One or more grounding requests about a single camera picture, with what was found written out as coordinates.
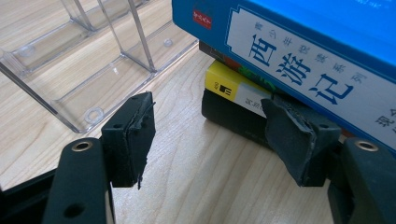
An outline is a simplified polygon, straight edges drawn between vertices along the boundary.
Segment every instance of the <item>red label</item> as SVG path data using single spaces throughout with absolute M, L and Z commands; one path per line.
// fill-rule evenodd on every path
M 206 16 L 204 13 L 194 10 L 192 17 L 194 21 L 198 22 L 202 26 L 204 26 L 206 29 L 210 30 L 212 28 L 212 18 Z

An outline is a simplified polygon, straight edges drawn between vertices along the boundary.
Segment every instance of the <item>wooden desk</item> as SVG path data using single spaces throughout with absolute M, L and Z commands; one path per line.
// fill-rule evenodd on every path
M 324 188 L 299 188 L 271 150 L 201 115 L 213 59 L 194 49 L 142 91 L 152 91 L 157 133 L 142 189 L 114 189 L 119 223 L 332 223 Z M 74 139 L 46 109 L 0 76 L 0 185 L 57 166 Z

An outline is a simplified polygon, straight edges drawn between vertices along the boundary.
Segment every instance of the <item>book cover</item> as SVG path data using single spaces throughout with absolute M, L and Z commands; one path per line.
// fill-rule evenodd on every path
M 225 64 L 215 60 L 207 68 L 205 88 L 265 118 L 261 100 L 271 93 Z
M 395 149 L 395 5 L 173 0 L 173 19 L 357 136 Z
M 244 65 L 236 62 L 235 60 L 231 59 L 227 55 L 224 55 L 220 51 L 212 48 L 211 46 L 209 46 L 208 44 L 206 44 L 201 40 L 199 41 L 199 50 L 209 55 L 210 57 L 216 59 L 217 61 L 224 63 L 229 68 L 233 69 L 235 72 L 241 74 L 244 77 L 247 77 L 249 80 L 265 88 L 266 90 L 270 92 L 283 93 L 281 89 L 277 88 L 270 81 L 265 80 L 263 77 L 253 73 L 252 71 L 248 70 Z
M 268 147 L 264 117 L 207 89 L 204 90 L 202 99 L 202 115 L 234 133 Z

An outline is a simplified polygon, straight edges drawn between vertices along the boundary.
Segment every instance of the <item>black clamp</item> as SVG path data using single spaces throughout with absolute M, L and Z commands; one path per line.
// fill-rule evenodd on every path
M 155 134 L 151 92 L 128 99 L 102 137 L 68 144 L 58 168 L 0 191 L 0 223 L 114 223 L 113 188 L 140 182 Z
M 396 223 L 396 160 L 361 138 L 341 146 L 341 129 L 289 96 L 262 100 L 268 145 L 302 187 L 322 187 L 335 223 Z

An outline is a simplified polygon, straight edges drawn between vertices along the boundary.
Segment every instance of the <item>black plastic part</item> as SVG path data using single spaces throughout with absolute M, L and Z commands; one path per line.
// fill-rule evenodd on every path
M 109 179 L 114 188 L 129 188 L 140 182 L 155 135 L 154 103 L 151 92 L 128 99 L 102 128 L 108 154 Z
M 342 178 L 332 179 L 329 201 L 334 222 L 396 223 L 396 160 L 387 148 L 349 138 L 340 159 L 339 173 L 344 173 L 350 189 L 343 188 Z
M 255 141 L 262 146 L 268 146 L 264 130 L 267 120 L 215 94 L 213 91 L 204 91 L 201 112 L 205 118 L 224 128 Z
M 42 223 L 113 223 L 110 191 L 101 142 L 74 141 L 62 152 Z
M 0 223 L 40 223 L 55 170 L 1 192 Z
M 336 147 L 341 128 L 310 107 L 286 95 L 262 100 L 268 145 L 285 163 L 299 186 L 321 187 L 328 150 Z

